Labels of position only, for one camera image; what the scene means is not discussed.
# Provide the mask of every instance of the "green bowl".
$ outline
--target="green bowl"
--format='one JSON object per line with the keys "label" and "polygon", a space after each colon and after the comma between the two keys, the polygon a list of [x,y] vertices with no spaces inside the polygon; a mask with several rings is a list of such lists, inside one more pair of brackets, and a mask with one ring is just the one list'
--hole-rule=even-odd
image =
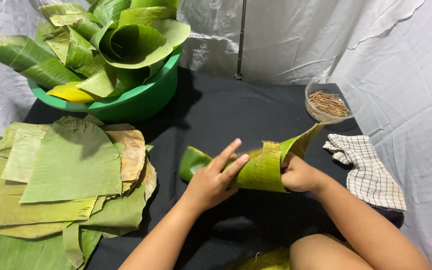
{"label": "green bowl", "polygon": [[155,115],[171,100],[178,84],[177,62],[182,50],[182,46],[178,46],[163,68],[145,84],[101,101],[76,104],[47,95],[45,90],[31,80],[28,80],[28,85],[38,99],[51,107],[69,112],[89,113],[107,124],[133,123]]}

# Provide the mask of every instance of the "black table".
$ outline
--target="black table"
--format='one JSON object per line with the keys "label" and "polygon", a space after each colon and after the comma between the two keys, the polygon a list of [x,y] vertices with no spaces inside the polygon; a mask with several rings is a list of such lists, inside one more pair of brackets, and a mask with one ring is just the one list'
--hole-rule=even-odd
{"label": "black table", "polygon": [[[50,124],[64,115],[85,116],[37,100],[24,121]],[[140,229],[123,237],[101,239],[87,269],[117,269],[171,209],[186,188],[178,176],[186,146],[215,156],[234,138],[241,138],[239,150],[252,150],[260,148],[262,140],[281,142],[295,137],[314,123],[304,108],[304,86],[254,86],[178,68],[177,92],[170,103],[151,119],[130,123],[142,132],[147,144],[154,145],[150,160],[158,177]],[[346,186],[351,166],[341,166],[322,148],[330,133],[362,134],[354,119],[327,125],[309,146],[305,161]],[[398,228],[403,224],[402,213],[378,211]],[[341,238],[310,193],[239,190],[198,219],[175,268],[222,269],[232,260],[254,257],[316,233]]]}

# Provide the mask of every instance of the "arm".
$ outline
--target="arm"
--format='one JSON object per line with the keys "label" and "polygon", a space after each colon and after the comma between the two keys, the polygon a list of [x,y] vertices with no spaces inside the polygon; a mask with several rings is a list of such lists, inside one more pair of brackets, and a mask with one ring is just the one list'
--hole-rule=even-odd
{"label": "arm", "polygon": [[248,161],[248,155],[241,156],[221,171],[240,145],[241,140],[236,139],[208,166],[196,171],[181,199],[134,249],[119,270],[173,269],[196,219],[237,192],[237,189],[227,190],[227,187]]}
{"label": "arm", "polygon": [[294,155],[284,163],[283,185],[314,193],[342,235],[375,270],[431,269],[403,233],[333,178]]}

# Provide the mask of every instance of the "person's right hand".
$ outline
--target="person's right hand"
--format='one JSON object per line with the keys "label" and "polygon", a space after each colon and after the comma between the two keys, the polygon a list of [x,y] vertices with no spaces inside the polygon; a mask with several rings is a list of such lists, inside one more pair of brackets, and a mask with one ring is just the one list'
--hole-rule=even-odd
{"label": "person's right hand", "polygon": [[324,172],[309,165],[299,156],[288,152],[281,165],[283,186],[292,191],[318,191],[327,179]]}

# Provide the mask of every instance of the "checkered cloth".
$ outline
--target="checkered cloth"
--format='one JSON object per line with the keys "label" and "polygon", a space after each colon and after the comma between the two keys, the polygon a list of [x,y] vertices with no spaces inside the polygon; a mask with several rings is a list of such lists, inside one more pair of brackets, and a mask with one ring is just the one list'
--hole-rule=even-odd
{"label": "checkered cloth", "polygon": [[368,136],[329,134],[323,148],[334,153],[343,164],[353,163],[346,179],[347,189],[371,206],[393,211],[406,211],[403,192],[394,181]]}

